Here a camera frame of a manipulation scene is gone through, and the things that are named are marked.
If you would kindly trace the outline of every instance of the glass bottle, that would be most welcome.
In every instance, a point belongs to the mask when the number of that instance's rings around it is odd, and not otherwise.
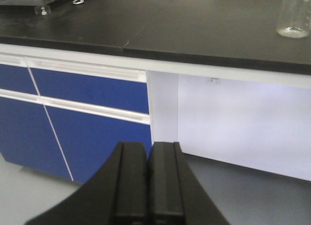
[[[310,34],[311,0],[283,0],[277,22],[281,36],[303,38]]]

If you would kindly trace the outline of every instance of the white panel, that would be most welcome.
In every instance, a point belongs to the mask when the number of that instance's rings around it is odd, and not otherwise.
[[[184,152],[311,180],[311,89],[179,76]]]
[[[23,57],[0,53],[0,64],[27,67]]]
[[[149,72],[152,141],[177,141],[177,74]]]
[[[114,78],[134,82],[146,82],[146,73],[142,70],[120,68],[105,65],[84,64],[40,58],[26,58],[28,67],[83,75]]]

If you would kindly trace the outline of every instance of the gray floor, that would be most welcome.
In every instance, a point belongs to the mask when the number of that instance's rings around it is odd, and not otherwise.
[[[232,225],[311,225],[311,182],[186,155]]]
[[[5,162],[0,153],[0,225],[23,225],[80,185]]]
[[[311,182],[186,155],[232,225],[311,225]],[[23,225],[80,185],[5,162],[0,154],[0,225]]]

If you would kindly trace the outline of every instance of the white trim strip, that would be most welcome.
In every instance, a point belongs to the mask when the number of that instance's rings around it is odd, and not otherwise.
[[[76,63],[38,58],[26,58],[27,65],[31,68],[47,69],[53,71],[77,73],[82,75],[120,79],[133,82],[146,82],[146,72],[137,69],[128,69],[106,65]]]
[[[150,72],[146,72],[146,78],[147,78],[147,95],[148,95],[148,107],[149,107],[149,124],[150,124],[150,132],[151,132],[151,143],[153,144],[154,142],[154,129],[153,129],[153,105],[152,105],[152,96],[151,96],[151,86],[150,86]]]
[[[34,104],[41,104],[41,101],[37,95],[32,95],[32,94],[17,92],[17,91],[12,91],[12,90],[0,89],[0,97],[13,99],[13,100],[20,100],[24,102],[30,102]]]
[[[46,106],[62,108],[71,111],[83,112],[102,117],[110,117],[118,120],[132,121],[142,124],[150,124],[150,116],[148,114],[127,111],[117,108],[105,107],[94,104],[86,104],[81,102],[56,99],[41,96],[41,101]]]
[[[26,62],[22,57],[4,53],[0,54],[0,64],[26,67]]]
[[[149,114],[0,89],[0,97],[150,125]]]

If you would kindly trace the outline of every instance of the blue drawer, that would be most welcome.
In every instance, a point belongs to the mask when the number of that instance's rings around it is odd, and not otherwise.
[[[36,94],[28,69],[24,67],[0,65],[0,88]]]
[[[70,179],[42,105],[0,97],[0,152],[6,161]]]
[[[151,149],[150,126],[47,107],[73,179],[86,182],[107,160],[118,141],[143,142]]]
[[[41,95],[149,113],[146,83],[32,69]]]

